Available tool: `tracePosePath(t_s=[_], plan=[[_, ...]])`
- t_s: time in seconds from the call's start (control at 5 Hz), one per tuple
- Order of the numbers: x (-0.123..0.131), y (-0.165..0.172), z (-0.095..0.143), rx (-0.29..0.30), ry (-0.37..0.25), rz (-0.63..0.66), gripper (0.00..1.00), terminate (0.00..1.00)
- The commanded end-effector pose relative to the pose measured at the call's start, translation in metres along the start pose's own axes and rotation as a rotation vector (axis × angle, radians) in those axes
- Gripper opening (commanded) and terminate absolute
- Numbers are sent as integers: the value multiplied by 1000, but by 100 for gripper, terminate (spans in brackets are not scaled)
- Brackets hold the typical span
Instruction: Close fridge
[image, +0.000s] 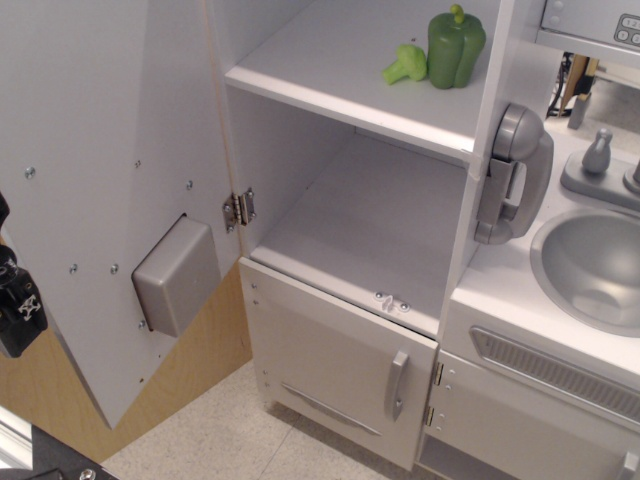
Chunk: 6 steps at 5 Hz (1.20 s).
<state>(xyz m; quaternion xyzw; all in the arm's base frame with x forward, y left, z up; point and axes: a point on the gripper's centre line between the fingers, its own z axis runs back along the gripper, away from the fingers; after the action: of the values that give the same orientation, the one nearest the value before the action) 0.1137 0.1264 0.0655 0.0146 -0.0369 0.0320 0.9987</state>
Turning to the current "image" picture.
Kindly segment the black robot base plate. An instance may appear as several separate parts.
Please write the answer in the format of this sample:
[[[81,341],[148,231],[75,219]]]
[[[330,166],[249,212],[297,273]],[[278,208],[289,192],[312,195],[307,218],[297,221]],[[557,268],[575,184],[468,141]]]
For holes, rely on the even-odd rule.
[[[1,407],[2,479],[118,479],[39,427]]]

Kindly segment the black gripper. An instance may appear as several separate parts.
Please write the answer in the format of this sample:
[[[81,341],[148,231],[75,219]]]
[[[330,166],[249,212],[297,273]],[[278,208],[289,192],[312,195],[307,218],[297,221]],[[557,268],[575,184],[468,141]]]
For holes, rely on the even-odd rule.
[[[15,252],[1,245],[1,353],[18,358],[48,329],[40,291]]]

